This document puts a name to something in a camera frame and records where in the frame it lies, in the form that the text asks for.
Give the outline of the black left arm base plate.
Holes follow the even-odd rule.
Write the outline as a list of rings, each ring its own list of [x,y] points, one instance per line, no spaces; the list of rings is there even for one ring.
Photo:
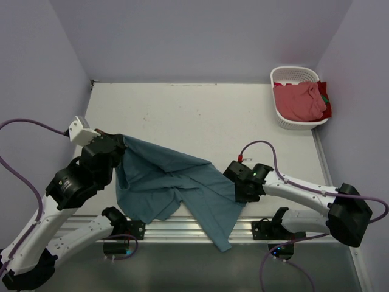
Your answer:
[[[143,240],[146,231],[146,224],[140,220],[128,220],[123,228],[125,234],[132,235],[137,240]]]

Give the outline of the teal blue t shirt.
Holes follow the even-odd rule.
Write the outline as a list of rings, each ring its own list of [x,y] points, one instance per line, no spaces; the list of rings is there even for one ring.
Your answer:
[[[165,221],[184,205],[221,251],[243,204],[235,186],[207,160],[124,136],[125,154],[115,170],[116,201],[130,218]]]

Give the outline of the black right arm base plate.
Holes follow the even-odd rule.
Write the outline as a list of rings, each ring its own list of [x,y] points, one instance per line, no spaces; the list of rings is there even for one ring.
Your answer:
[[[295,240],[306,238],[305,232],[292,233],[282,227],[281,224],[273,223],[267,218],[252,221],[251,231],[254,240]]]

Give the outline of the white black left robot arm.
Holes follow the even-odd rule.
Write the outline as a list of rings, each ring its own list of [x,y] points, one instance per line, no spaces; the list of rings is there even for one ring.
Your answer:
[[[14,242],[1,250],[2,282],[8,290],[35,290],[74,254],[103,239],[127,237],[127,219],[107,207],[84,226],[55,234],[84,203],[111,183],[126,145],[121,134],[97,131],[81,155],[58,171],[46,188],[36,214]]]

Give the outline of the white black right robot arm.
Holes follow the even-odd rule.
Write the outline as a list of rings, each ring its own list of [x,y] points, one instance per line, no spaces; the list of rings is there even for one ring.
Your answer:
[[[353,186],[336,188],[293,181],[271,166],[256,164],[250,168],[238,161],[232,161],[223,175],[234,183],[238,203],[253,203],[262,195],[270,195],[305,206],[305,210],[279,208],[271,222],[260,228],[268,236],[294,239],[299,232],[315,232],[329,234],[347,246],[361,245],[372,210]]]

